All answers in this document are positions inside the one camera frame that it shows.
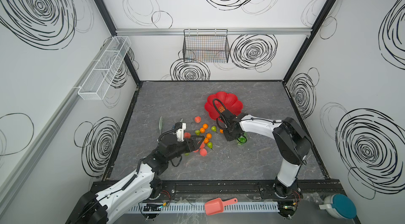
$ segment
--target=red plate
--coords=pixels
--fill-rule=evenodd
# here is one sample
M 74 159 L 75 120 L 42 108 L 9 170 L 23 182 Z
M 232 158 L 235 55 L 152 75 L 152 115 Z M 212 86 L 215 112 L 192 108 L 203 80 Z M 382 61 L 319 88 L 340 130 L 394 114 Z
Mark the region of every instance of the red plate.
M 236 116 L 240 115 L 240 113 L 242 112 L 243 104 L 240 100 L 238 100 L 238 97 L 235 94 L 220 91 L 216 94 L 209 95 L 207 98 L 207 102 L 204 105 L 204 108 L 208 112 L 209 117 L 213 120 L 216 120 L 220 116 L 212 105 L 213 99 L 219 99 L 222 103 L 224 103 L 226 109 L 228 109 Z M 217 106 L 219 111 L 224 110 L 224 107 L 220 104 L 220 102 L 215 101 L 215 105 Z

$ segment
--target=dustpan handle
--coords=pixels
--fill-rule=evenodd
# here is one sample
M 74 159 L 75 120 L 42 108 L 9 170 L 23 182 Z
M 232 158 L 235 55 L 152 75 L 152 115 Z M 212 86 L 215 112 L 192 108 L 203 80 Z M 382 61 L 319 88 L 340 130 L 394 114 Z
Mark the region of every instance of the dustpan handle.
M 234 199 L 229 199 L 227 201 L 222 202 L 222 205 L 227 206 L 227 205 L 236 204 L 237 202 L 238 202 L 238 199 L 234 198 Z

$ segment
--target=black metal frame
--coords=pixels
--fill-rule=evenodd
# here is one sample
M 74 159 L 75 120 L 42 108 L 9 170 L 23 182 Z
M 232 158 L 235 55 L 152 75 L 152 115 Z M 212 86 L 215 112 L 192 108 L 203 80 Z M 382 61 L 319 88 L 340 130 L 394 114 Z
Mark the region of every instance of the black metal frame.
M 94 0 L 94 3 L 96 4 L 97 8 L 99 9 L 99 12 L 100 12 L 101 16 L 103 17 L 105 25 L 107 26 L 108 30 L 110 31 L 110 34 L 112 36 L 117 36 L 117 28 L 115 27 L 113 19 L 111 18 L 106 5 L 104 4 L 104 1 L 103 0 Z M 129 57 L 127 55 L 125 55 L 124 61 L 125 61 L 126 66 L 129 69 L 132 77 L 134 78 L 136 85 L 140 86 L 139 76 L 136 73 L 134 65 L 132 64 L 131 60 L 129 59 Z
M 323 22 L 327 18 L 328 13 L 332 9 L 335 2 L 336 2 L 336 0 L 327 0 L 326 3 L 324 4 L 321 12 L 319 13 L 318 17 L 315 20 L 315 23 L 312 26 L 311 35 L 308 37 L 308 39 L 305 39 L 304 43 L 301 45 L 301 48 L 298 51 L 296 57 L 294 58 L 292 64 L 290 65 L 290 68 L 288 69 L 286 76 L 284 76 L 283 82 L 285 82 L 285 83 L 288 82 L 288 80 L 293 75 L 295 69 L 297 68 L 302 57 L 305 55 L 306 51 L 308 50 L 309 45 L 312 43 L 312 41 L 316 37 L 318 30 L 321 28 Z
M 97 5 L 100 14 L 102 15 L 107 28 L 109 29 L 111 35 L 116 35 L 116 28 L 114 22 L 107 10 L 107 7 L 104 4 L 103 0 L 94 0 L 95 4 Z M 294 101 L 291 99 L 291 95 L 286 88 L 286 83 L 293 75 L 296 67 L 298 66 L 299 62 L 301 61 L 302 57 L 304 56 L 306 50 L 309 48 L 309 45 L 315 38 L 318 30 L 321 28 L 323 21 L 326 19 L 329 11 L 331 10 L 332 6 L 336 0 L 327 0 L 325 5 L 323 6 L 320 14 L 318 15 L 312 29 L 311 35 L 304 41 L 301 45 L 300 50 L 298 51 L 294 61 L 292 62 L 290 68 L 288 69 L 285 77 L 283 80 L 223 80 L 223 81 L 209 81 L 209 82 L 282 82 L 286 93 L 289 97 L 291 105 L 297 115 L 297 118 L 302 126 L 302 128 L 306 131 L 309 135 L 308 129 L 302 119 L 301 115 L 299 114 L 298 108 L 295 105 Z M 115 143 L 113 152 L 111 154 L 110 160 L 108 162 L 106 171 L 103 176 L 102 181 L 94 182 L 91 191 L 96 193 L 98 191 L 104 190 L 105 188 L 115 184 L 116 180 L 109 180 L 109 176 L 114 167 L 115 160 L 118 156 L 119 149 L 121 147 L 122 141 L 124 140 L 124 135 L 127 130 L 131 115 L 134 110 L 134 106 L 136 100 L 138 98 L 140 89 L 142 87 L 143 81 L 141 81 L 134 69 L 134 66 L 128 56 L 125 56 L 124 61 L 132 74 L 135 83 L 139 87 L 138 90 L 135 91 L 134 96 L 132 97 L 131 104 L 129 105 L 128 111 L 126 113 L 124 123 L 121 127 L 119 132 L 119 137 L 117 142 Z M 341 186 L 340 182 L 335 179 L 331 179 L 321 157 L 315 146 L 312 147 L 312 151 L 315 155 L 315 158 L 318 162 L 318 165 L 321 168 L 322 174 L 325 176 L 324 180 L 297 180 L 297 191 L 300 193 L 326 193 L 326 194 L 333 194 L 333 193 L 341 193 L 345 194 L 343 187 Z M 176 195 L 180 194 L 251 194 L 251 195 L 260 195 L 262 199 L 276 199 L 277 201 L 282 201 L 280 198 L 276 198 L 273 193 L 273 180 L 173 180 L 173 181 L 163 181 L 162 187 L 169 191 L 172 194 L 172 198 L 174 199 Z M 360 221 L 356 217 L 354 219 L 356 224 L 359 224 Z

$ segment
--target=teal lid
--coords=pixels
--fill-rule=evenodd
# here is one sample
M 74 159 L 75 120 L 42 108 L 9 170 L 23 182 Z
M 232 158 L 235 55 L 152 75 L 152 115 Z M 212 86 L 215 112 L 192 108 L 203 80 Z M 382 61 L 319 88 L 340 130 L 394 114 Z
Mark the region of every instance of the teal lid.
M 347 219 L 353 219 L 357 214 L 356 206 L 354 205 L 353 201 L 342 194 L 336 194 L 333 196 L 332 207 L 335 208 L 340 215 Z

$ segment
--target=aluminum rail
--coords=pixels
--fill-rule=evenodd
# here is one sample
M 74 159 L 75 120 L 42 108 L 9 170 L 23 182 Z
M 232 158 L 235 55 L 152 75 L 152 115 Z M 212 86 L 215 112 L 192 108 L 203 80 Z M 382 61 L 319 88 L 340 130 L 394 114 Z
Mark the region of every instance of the aluminum rail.
M 228 30 L 228 35 L 279 35 L 279 34 L 305 34 L 310 35 L 312 29 L 308 27 L 293 28 L 140 28 L 140 29 L 117 29 L 118 36 L 136 36 L 136 35 L 184 35 L 184 31 L 198 32 L 198 35 L 220 34 L 221 30 Z

